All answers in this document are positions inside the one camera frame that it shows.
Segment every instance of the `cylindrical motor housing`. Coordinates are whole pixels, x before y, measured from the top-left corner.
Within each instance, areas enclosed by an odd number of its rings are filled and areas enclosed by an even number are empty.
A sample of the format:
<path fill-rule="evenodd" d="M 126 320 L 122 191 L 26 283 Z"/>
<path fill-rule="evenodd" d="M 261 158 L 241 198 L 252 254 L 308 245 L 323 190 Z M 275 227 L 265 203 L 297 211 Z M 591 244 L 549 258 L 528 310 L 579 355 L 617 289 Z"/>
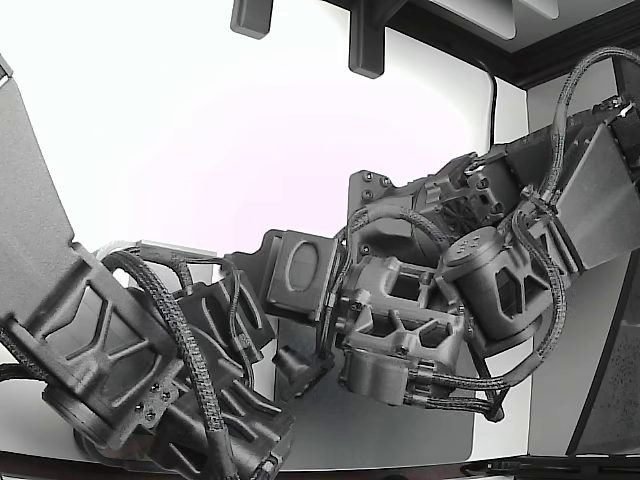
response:
<path fill-rule="evenodd" d="M 494 227 L 455 242 L 439 273 L 441 281 L 459 290 L 488 343 L 507 341 L 510 347 L 514 337 L 516 343 L 526 340 L 535 331 L 529 327 L 552 301 L 544 270 L 522 245 L 505 245 Z"/>

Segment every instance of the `ceiling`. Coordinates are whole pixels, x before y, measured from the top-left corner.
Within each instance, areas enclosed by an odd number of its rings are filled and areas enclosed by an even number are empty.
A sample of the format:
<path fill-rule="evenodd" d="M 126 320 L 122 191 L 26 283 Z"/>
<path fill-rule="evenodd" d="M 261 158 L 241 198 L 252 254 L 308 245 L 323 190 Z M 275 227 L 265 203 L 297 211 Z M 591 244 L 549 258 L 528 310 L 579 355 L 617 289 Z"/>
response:
<path fill-rule="evenodd" d="M 454 23 L 510 53 L 632 1 L 412 0 L 443 20 Z"/>

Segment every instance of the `braided cable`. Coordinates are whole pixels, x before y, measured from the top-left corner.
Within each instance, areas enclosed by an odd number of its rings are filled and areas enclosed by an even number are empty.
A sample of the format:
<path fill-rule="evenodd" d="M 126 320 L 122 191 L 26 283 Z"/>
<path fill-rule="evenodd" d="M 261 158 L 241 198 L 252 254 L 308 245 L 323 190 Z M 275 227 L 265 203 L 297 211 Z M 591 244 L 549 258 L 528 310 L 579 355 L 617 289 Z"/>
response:
<path fill-rule="evenodd" d="M 578 65 L 573 69 L 567 80 L 565 81 L 560 97 L 558 98 L 558 104 L 556 106 L 555 115 L 553 117 L 553 124 L 551 127 L 551 151 L 552 151 L 552 164 L 547 175 L 547 178 L 543 182 L 540 188 L 540 194 L 545 201 L 552 200 L 562 174 L 562 168 L 564 163 L 564 149 L 565 139 L 567 132 L 567 116 L 569 104 L 573 98 L 576 86 L 578 82 L 586 73 L 586 71 L 595 63 L 605 60 L 611 57 L 622 57 L 629 60 L 633 64 L 640 66 L 640 55 L 630 50 L 619 47 L 603 47 L 595 50 L 587 55 Z"/>

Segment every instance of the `black shelf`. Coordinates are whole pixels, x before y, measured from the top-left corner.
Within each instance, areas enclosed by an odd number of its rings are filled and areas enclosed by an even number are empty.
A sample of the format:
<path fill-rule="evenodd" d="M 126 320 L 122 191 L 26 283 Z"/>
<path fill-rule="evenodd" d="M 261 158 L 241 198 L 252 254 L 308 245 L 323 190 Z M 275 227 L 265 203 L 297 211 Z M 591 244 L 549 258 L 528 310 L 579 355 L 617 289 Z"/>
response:
<path fill-rule="evenodd" d="M 569 73 L 598 47 L 640 47 L 637 1 L 513 53 L 407 0 L 323 1 L 351 12 L 349 68 L 369 78 L 384 73 L 385 26 L 472 65 L 479 60 L 497 77 L 525 90 Z M 235 0 L 234 31 L 256 38 L 266 35 L 272 6 L 273 0 Z"/>

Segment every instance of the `bracket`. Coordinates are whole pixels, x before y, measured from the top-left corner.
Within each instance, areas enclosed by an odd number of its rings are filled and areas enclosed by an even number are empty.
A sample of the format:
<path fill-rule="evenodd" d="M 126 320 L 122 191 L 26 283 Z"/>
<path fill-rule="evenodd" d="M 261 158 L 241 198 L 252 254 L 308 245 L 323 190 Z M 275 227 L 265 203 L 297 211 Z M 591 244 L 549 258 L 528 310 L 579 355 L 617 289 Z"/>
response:
<path fill-rule="evenodd" d="M 349 69 L 368 78 L 384 73 L 385 26 L 408 0 L 353 0 Z M 271 28 L 273 0 L 234 0 L 231 30 L 264 38 Z"/>
<path fill-rule="evenodd" d="M 234 0 L 231 30 L 259 40 L 269 33 L 272 16 L 273 0 Z"/>
<path fill-rule="evenodd" d="M 349 69 L 368 78 L 384 73 L 384 28 L 408 0 L 354 0 L 349 32 Z"/>
<path fill-rule="evenodd" d="M 0 55 L 0 78 L 5 76 L 11 78 L 13 76 L 13 70 L 11 70 L 7 61 Z"/>

